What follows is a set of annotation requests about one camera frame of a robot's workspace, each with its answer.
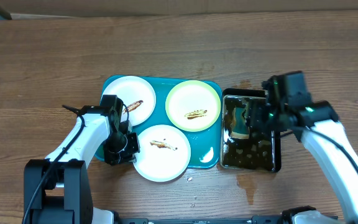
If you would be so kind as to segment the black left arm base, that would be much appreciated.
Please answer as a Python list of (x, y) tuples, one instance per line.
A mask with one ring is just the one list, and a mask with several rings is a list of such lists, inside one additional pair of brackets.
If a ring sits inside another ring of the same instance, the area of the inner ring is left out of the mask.
[(24, 168), (24, 216), (26, 224), (91, 223), (93, 200), (85, 161), (52, 163), (32, 159)]

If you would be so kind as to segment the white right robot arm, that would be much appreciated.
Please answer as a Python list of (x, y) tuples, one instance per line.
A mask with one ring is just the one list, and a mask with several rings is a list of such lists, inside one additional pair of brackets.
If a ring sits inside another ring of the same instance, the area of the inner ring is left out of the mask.
[(328, 179), (347, 223), (358, 223), (358, 156), (327, 101), (250, 100), (246, 125), (260, 134), (291, 131)]

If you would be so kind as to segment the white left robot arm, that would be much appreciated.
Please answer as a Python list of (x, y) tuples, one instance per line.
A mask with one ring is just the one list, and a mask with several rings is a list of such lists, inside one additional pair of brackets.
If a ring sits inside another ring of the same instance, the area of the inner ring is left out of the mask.
[(51, 162), (75, 159), (85, 161), (88, 166), (101, 149), (104, 162), (110, 166), (135, 162), (135, 155), (140, 152), (138, 136), (129, 119), (121, 119), (127, 106), (118, 96), (103, 95), (98, 106), (63, 107), (77, 115), (76, 124), (46, 159)]

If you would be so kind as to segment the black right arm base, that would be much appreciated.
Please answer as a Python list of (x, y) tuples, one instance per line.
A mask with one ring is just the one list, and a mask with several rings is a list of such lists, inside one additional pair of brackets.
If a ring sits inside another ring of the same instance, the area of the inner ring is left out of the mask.
[(284, 210), (278, 223), (282, 224), (341, 224), (337, 218), (327, 217), (311, 206)]

